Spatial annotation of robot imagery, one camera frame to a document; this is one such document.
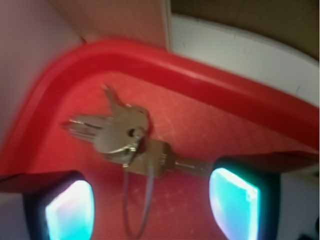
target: silver key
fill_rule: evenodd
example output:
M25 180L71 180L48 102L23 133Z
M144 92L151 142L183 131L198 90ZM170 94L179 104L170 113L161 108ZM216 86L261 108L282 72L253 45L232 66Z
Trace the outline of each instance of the silver key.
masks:
M74 137L93 143L95 150L113 162L128 164L148 130L148 111L137 105L122 104L108 86L104 92L112 116L79 114L62 127Z
M140 128L146 132L149 128L147 110L135 105L122 106L113 89L106 86L104 91L111 104L113 119L94 138L94 148L103 154L116 154L127 149L135 152L140 139L134 136L134 132Z
M152 164L153 176L162 177L167 171L181 170L187 174L208 178L213 169L213 163L191 158L180 158L172 151L170 145L164 141L148 139L146 150L137 153L125 170L148 175L148 164Z

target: wooden panel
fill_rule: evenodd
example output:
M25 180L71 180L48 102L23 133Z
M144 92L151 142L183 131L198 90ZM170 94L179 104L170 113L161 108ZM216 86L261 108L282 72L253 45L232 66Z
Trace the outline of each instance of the wooden panel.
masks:
M169 0L49 0L87 42L125 38L170 49Z

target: blue light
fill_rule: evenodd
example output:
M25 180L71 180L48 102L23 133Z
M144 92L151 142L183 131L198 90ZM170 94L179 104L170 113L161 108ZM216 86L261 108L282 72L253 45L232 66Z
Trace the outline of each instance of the blue light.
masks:
M75 181L46 206L45 217L51 240L89 240L95 218L90 184Z
M259 189L225 168L209 180L214 219L229 240L256 240L259 229Z

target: key ring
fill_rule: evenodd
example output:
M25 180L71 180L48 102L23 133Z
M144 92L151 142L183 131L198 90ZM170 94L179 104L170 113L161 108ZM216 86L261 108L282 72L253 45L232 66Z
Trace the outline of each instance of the key ring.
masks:
M144 142L147 145L148 140L146 134L143 134ZM144 209L142 214L142 222L140 225L140 229L137 234L134 234L130 228L129 224L129 217L128 217L128 192L129 192L129 171L124 171L124 184L123 184L123 218L124 218L124 228L125 232L129 239L137 240L140 239L142 234L144 233L144 230L146 228L147 222L148 222L148 216L151 206L151 200L152 200L152 193L153 193L153 187L154 187L154 167L153 167L153 161L151 158L148 157L148 164L147 164L147 180L146 180L146 188L145 188L145 200L144 200Z

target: red tray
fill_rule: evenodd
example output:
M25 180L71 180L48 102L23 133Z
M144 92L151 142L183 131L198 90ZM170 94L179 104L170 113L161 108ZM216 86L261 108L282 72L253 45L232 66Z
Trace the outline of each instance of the red tray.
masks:
M0 155L0 174L76 169L92 184L93 239L125 239L123 171L60 128L69 116L109 114L101 85L149 110L151 136L182 157L319 150L319 109L243 77L122 40L83 45L37 80ZM129 214L138 227L145 178L130 178ZM208 180L181 172L156 179L144 239L224 239Z

